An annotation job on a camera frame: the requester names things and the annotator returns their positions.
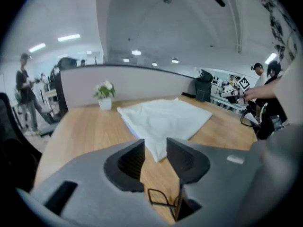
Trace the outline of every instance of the floor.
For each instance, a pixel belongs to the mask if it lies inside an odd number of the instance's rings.
[[[44,110],[47,110],[48,107],[46,104],[43,104],[43,102],[40,102],[40,105],[43,107]],[[59,112],[59,106],[58,104],[52,104],[52,108],[54,113],[58,113]],[[36,115],[37,115],[37,123],[38,123],[38,129],[43,129],[44,127],[47,127],[49,124],[47,122],[45,122],[45,120],[41,117],[41,115],[38,113],[38,111],[36,110]],[[28,120],[27,120],[27,124],[30,125],[30,114],[28,114]],[[24,136],[27,138],[27,140],[37,149],[39,150],[41,153],[44,152],[45,147],[50,139],[50,137],[48,135],[44,136],[44,137],[40,137],[39,135],[36,135],[35,132],[33,132],[31,130],[31,128],[29,127],[27,130],[23,130],[23,134]]]

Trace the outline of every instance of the ceiling light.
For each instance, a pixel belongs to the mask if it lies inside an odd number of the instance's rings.
[[[133,54],[133,55],[141,55],[141,51],[139,51],[139,50],[134,50],[134,51],[132,51],[132,54]]]
[[[171,62],[172,62],[172,63],[179,63],[179,61],[178,61],[177,58],[172,59]]]
[[[60,37],[60,38],[58,38],[58,41],[62,42],[62,41],[65,41],[65,40],[78,39],[78,38],[80,38],[80,34],[68,35],[68,36]]]
[[[275,53],[272,53],[269,58],[266,60],[265,64],[269,64],[276,57]]]
[[[68,56],[68,54],[62,54],[62,55],[58,55],[57,58],[58,58],[58,59],[61,59],[61,58],[63,58],[63,57],[67,57],[67,56]]]
[[[37,50],[40,50],[40,49],[42,49],[42,48],[44,48],[44,47],[45,47],[45,44],[42,43],[42,44],[38,44],[38,45],[36,45],[36,46],[34,46],[34,47],[28,49],[28,51],[32,53],[32,52],[35,52],[35,51],[37,51]]]

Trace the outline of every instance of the potted plant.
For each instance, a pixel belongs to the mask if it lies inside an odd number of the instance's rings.
[[[112,109],[112,99],[110,98],[110,95],[115,97],[115,93],[114,85],[109,81],[96,85],[94,97],[98,98],[101,110]]]

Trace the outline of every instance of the ceiling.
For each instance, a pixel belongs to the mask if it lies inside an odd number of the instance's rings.
[[[201,65],[226,53],[265,61],[274,38],[261,0],[224,1],[222,8],[214,0],[110,0],[108,62],[170,65],[177,57],[179,64]],[[135,49],[140,57],[131,55]]]
[[[106,63],[223,68],[264,62],[274,51],[269,13],[261,0],[28,0],[3,44],[1,56],[18,60],[29,48],[46,60],[70,51],[103,50]],[[60,43],[58,37],[80,34]],[[138,49],[141,56],[131,55]]]

